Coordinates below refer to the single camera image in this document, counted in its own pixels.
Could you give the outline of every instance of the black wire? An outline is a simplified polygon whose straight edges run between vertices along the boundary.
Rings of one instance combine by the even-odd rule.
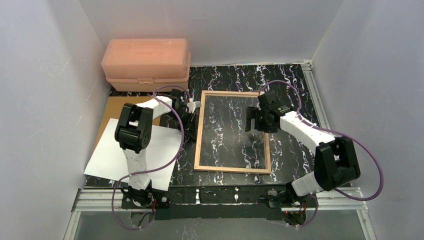
[[[143,220],[144,220],[144,219],[145,219],[145,217],[146,217],[147,215],[149,215],[149,214],[151,214],[151,212],[146,213],[146,214],[145,214],[145,215],[141,218],[140,223],[138,224],[138,226],[137,226],[137,227],[140,227],[140,226],[142,225]]]

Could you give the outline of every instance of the black marble table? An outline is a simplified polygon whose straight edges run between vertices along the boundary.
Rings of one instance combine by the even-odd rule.
[[[190,68],[189,93],[200,101],[202,90],[253,92],[272,80],[289,81],[299,91],[301,113],[313,123],[318,123],[315,108],[300,64],[197,66]],[[295,108],[295,93],[283,84],[269,85],[282,101]],[[146,96],[145,92],[118,92],[111,89],[109,96]],[[174,127],[173,121],[161,117],[160,125]],[[196,143],[186,139],[170,179],[170,186],[218,186],[285,184],[314,170],[314,156],[292,135],[279,131],[270,134],[270,174],[226,173],[194,171]],[[87,176],[86,188],[112,187],[115,181]]]

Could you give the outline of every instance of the white paper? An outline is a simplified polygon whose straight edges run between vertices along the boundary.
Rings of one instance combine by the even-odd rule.
[[[119,142],[115,141],[118,119],[111,118],[85,168],[84,174],[119,180],[128,175],[127,160]],[[151,128],[151,140],[146,148],[147,169],[159,168],[171,161],[177,154],[181,142],[181,132],[176,129],[155,126]],[[174,170],[175,161],[166,168],[148,173],[152,188],[167,191]]]

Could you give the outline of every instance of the orange plastic box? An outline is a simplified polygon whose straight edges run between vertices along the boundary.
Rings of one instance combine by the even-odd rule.
[[[152,92],[167,85],[188,89],[190,57],[185,39],[112,39],[101,66],[120,92]]]

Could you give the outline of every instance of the gray wall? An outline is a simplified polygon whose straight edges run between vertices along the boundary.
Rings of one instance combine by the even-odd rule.
[[[313,60],[331,127],[380,158],[384,189],[368,202],[379,239],[423,238],[423,56],[422,0],[346,0]],[[370,195],[377,168],[359,156],[357,185]]]
[[[78,0],[0,1],[0,239],[62,239],[109,85]]]
[[[79,0],[101,42],[185,38],[192,65],[311,59],[343,0]]]

